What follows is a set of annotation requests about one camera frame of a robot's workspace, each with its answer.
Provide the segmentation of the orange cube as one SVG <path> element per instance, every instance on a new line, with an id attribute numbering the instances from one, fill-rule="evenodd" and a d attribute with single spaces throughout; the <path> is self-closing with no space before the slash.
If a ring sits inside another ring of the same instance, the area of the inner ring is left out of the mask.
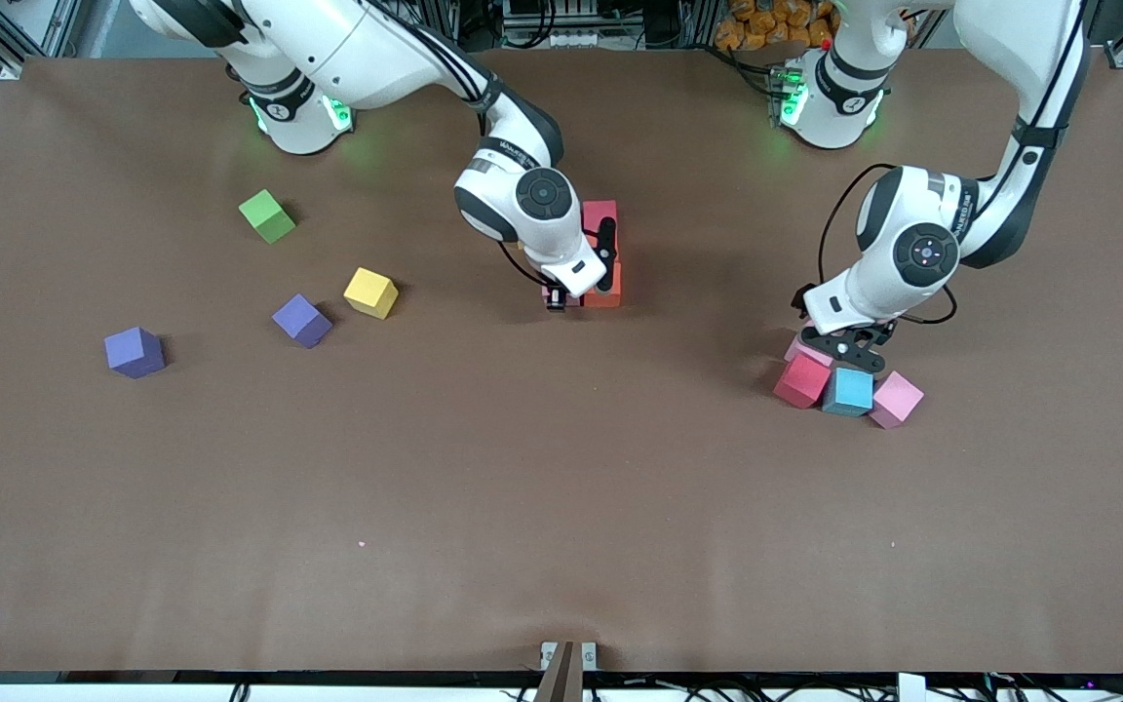
<path id="1" fill-rule="evenodd" d="M 581 306 L 585 308 L 618 308 L 621 306 L 621 262 L 612 263 L 612 268 L 602 277 L 596 286 L 581 297 Z"/>

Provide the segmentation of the light blue cube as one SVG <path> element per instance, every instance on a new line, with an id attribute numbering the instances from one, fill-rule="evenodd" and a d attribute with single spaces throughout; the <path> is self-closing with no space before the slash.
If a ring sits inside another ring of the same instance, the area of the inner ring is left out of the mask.
<path id="1" fill-rule="evenodd" d="M 874 376 L 861 370 L 836 368 L 830 374 L 821 401 L 825 413 L 865 416 L 873 409 Z"/>

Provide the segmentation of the yellow cube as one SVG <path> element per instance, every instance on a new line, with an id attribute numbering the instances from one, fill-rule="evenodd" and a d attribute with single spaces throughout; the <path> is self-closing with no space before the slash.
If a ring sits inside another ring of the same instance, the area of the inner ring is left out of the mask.
<path id="1" fill-rule="evenodd" d="M 353 310 L 378 320 L 389 319 L 398 297 L 400 290 L 392 279 L 364 267 L 355 271 L 343 292 L 344 301 Z"/>

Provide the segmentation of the pile of orange objects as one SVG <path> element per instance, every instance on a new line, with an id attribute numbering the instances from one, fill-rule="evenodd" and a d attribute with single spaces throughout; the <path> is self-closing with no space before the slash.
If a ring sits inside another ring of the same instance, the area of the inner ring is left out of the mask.
<path id="1" fill-rule="evenodd" d="M 784 43 L 828 48 L 842 22 L 831 0 L 729 0 L 713 44 L 724 52 L 756 52 Z"/>

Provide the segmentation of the purple cube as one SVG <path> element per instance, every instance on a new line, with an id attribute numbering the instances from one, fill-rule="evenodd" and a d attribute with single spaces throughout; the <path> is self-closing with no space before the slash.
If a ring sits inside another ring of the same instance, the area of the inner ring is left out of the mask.
<path id="1" fill-rule="evenodd" d="M 290 298 L 273 312 L 272 320 L 282 332 L 303 348 L 313 348 L 318 343 L 325 341 L 327 334 L 334 329 L 331 319 L 302 293 Z"/>
<path id="2" fill-rule="evenodd" d="M 159 337 L 139 326 L 106 337 L 103 348 L 108 368 L 128 379 L 143 379 L 168 364 Z"/>

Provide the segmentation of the brown table mat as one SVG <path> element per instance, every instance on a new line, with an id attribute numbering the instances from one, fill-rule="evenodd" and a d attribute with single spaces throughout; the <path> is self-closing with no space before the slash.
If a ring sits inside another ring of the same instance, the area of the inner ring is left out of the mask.
<path id="1" fill-rule="evenodd" d="M 623 302 L 548 314 L 453 203 L 431 88 L 281 154 L 214 60 L 0 85 L 0 671 L 1123 671 L 1123 71 L 1096 58 L 1016 256 L 886 346 L 900 428 L 772 395 L 870 163 L 992 172 L 1016 112 L 910 55 L 812 151 L 692 53 L 491 54 L 612 199 Z M 238 213 L 267 188 L 275 245 Z M 394 281 L 389 319 L 343 292 Z M 272 314 L 334 323 L 303 348 Z M 108 368 L 155 332 L 166 367 Z"/>

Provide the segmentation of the green cube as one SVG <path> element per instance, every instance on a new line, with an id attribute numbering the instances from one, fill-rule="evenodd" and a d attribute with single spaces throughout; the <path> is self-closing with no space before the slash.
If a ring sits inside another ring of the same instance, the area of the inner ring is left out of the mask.
<path id="1" fill-rule="evenodd" d="M 275 245 L 296 227 L 284 204 L 267 188 L 262 188 L 249 199 L 241 201 L 238 213 L 246 220 L 264 243 Z"/>

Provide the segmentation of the metal bracket with brown post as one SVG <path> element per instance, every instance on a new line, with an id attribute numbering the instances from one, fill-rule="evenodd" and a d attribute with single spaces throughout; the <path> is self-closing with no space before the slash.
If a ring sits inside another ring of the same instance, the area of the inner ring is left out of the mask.
<path id="1" fill-rule="evenodd" d="M 596 642 L 542 642 L 540 668 L 544 675 L 535 689 L 533 702 L 585 702 L 585 675 L 599 671 Z"/>

